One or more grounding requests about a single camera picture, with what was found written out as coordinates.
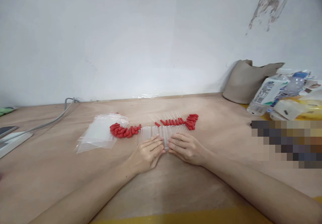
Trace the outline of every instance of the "bottle label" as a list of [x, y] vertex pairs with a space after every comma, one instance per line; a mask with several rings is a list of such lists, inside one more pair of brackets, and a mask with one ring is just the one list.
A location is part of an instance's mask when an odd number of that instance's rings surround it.
[[288, 83], [289, 81], [267, 78], [257, 91], [253, 101], [261, 105], [271, 105]]

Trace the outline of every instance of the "blue bottle cap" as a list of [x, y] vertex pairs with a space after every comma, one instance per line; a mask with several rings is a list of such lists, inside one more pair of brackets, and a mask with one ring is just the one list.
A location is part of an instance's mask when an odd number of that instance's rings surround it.
[[293, 75], [294, 77], [300, 77], [300, 78], [305, 78], [308, 76], [308, 73], [305, 73], [305, 72], [296, 72], [294, 73]]

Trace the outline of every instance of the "hand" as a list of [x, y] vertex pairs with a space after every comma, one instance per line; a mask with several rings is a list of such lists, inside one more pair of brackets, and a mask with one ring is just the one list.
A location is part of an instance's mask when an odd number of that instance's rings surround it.
[[134, 153], [129, 157], [128, 163], [136, 174], [153, 169], [159, 157], [165, 153], [163, 138], [159, 134], [138, 144]]
[[203, 165], [209, 152], [197, 139], [187, 133], [173, 134], [169, 138], [168, 146], [171, 148], [169, 153], [194, 165]]

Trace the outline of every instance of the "power strip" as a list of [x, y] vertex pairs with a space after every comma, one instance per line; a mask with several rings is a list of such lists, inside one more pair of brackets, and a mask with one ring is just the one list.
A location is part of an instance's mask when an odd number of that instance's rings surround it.
[[33, 135], [33, 133], [28, 132], [6, 141], [6, 139], [12, 138], [21, 133], [23, 132], [10, 133], [9, 135], [1, 139], [1, 141], [4, 141], [4, 143], [0, 144], [0, 159]]

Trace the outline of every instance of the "pixelated area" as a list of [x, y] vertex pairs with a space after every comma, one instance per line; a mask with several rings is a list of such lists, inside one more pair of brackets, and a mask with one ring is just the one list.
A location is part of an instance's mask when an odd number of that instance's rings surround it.
[[322, 169], [322, 121], [252, 121], [252, 136], [300, 169]]

